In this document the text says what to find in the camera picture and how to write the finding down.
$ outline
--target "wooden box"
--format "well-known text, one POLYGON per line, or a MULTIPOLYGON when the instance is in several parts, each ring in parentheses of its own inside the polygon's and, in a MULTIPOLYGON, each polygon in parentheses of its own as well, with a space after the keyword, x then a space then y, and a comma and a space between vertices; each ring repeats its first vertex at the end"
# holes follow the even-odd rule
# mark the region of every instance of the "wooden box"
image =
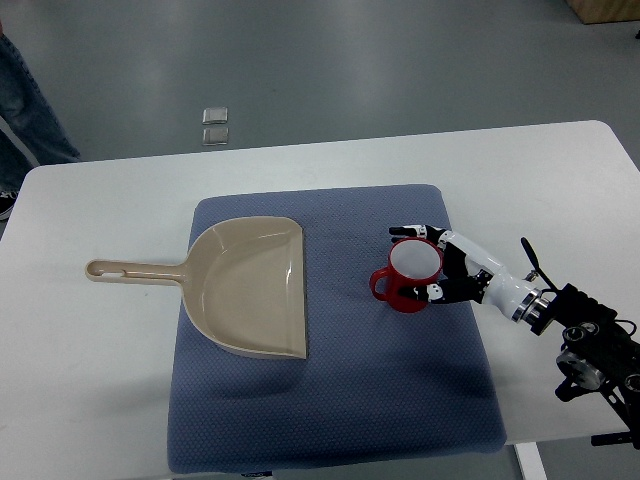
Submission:
POLYGON ((566 0, 582 23, 640 20, 640 0, 566 0))

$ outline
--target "red mug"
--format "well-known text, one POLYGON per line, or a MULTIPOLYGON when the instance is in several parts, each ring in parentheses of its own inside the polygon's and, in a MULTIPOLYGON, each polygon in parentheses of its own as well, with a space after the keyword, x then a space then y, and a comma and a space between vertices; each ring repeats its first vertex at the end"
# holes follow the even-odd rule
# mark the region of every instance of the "red mug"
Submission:
POLYGON ((422 238, 405 238, 396 242, 389 252, 387 266, 376 270, 369 279, 371 293, 378 300, 402 313, 415 313, 427 306, 427 302, 398 295, 402 287, 420 287, 438 280, 442 271, 442 251, 422 238), (376 290, 376 284, 386 278, 384 293, 376 290))

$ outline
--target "mug handle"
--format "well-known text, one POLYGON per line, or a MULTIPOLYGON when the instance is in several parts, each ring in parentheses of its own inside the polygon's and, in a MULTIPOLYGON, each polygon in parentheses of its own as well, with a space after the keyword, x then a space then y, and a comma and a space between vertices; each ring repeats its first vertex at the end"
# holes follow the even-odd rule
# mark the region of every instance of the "mug handle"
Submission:
POLYGON ((380 293, 376 291, 376 284, 382 280, 384 277, 389 275, 389 267, 381 268, 380 270, 376 270, 371 274, 371 278, 369 279, 369 288, 371 288, 371 293, 378 300, 382 302, 387 301, 387 296, 384 293, 380 293))

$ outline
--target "blue cushion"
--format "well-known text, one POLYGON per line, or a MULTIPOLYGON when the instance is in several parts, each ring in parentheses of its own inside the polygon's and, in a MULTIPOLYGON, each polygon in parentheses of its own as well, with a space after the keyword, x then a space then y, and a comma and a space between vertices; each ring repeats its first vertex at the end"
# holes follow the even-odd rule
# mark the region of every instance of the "blue cushion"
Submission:
POLYGON ((246 473, 494 452, 505 431, 468 303, 406 315, 373 298, 389 226, 450 228, 430 185, 203 200, 190 244, 223 220, 290 217, 304 230, 309 358, 217 347, 181 309, 168 457, 176 473, 246 473))

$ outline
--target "dustpan handle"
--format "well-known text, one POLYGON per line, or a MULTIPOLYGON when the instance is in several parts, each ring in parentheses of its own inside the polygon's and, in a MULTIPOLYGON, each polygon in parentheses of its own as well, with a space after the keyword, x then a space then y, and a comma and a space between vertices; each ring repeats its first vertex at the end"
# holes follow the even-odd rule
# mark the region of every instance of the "dustpan handle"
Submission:
POLYGON ((93 282, 175 285, 183 282, 185 267, 93 260, 85 267, 85 274, 93 282))

